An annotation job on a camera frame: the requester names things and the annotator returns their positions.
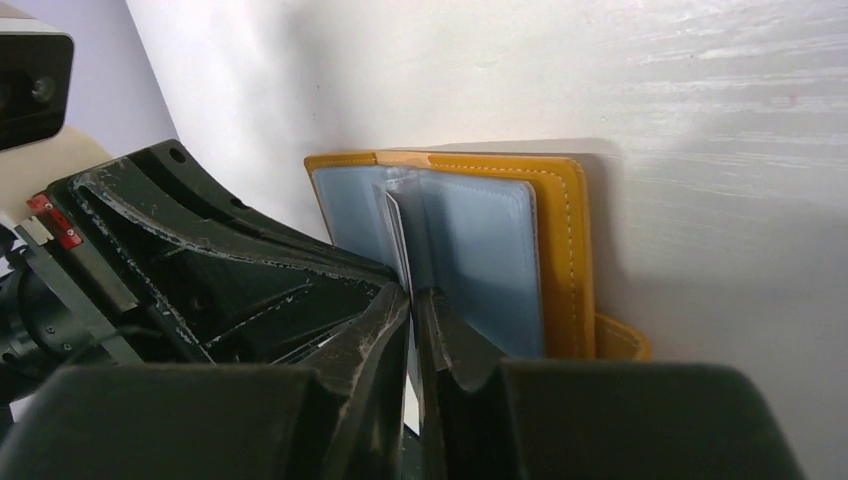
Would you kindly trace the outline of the tan leather card holder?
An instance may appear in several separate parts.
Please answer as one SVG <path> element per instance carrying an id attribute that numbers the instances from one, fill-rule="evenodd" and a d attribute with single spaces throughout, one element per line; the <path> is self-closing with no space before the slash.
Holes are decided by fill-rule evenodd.
<path id="1" fill-rule="evenodd" d="M 585 172 L 564 156 L 355 151 L 306 158 L 333 244 L 397 274 L 397 199 L 415 290 L 442 290 L 507 354 L 646 360 L 648 339 L 595 307 Z"/>

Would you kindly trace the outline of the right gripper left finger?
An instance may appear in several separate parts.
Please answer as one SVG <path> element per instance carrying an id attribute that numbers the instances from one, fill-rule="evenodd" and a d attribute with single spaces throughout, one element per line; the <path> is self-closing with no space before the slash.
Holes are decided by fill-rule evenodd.
<path id="1" fill-rule="evenodd" d="M 385 285 L 294 365 L 68 366 L 1 448 L 5 479 L 396 479 L 410 302 Z"/>

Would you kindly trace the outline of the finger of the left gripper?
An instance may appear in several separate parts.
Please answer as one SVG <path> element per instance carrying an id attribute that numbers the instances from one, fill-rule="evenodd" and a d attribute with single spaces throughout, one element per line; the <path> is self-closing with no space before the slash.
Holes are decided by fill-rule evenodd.
<path id="1" fill-rule="evenodd" d="M 247 206 L 177 140 L 56 180 L 76 267 L 148 361 L 276 363 L 360 315 L 391 269 Z"/>

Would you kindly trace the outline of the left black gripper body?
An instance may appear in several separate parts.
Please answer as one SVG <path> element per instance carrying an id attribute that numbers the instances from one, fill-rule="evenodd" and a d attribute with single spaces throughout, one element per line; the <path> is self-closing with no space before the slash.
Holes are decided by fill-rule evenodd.
<path id="1" fill-rule="evenodd" d="M 186 363 L 199 337 L 152 265 L 186 248 L 199 218 L 164 195 L 1 196 L 1 400 L 34 392 L 67 363 Z"/>

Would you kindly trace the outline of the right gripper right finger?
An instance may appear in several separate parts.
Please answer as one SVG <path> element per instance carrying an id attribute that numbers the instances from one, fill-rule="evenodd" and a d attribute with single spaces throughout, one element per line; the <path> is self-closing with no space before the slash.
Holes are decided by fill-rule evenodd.
<path id="1" fill-rule="evenodd" d="M 426 479 L 800 479 L 766 401 L 718 365 L 509 358 L 413 299 Z"/>

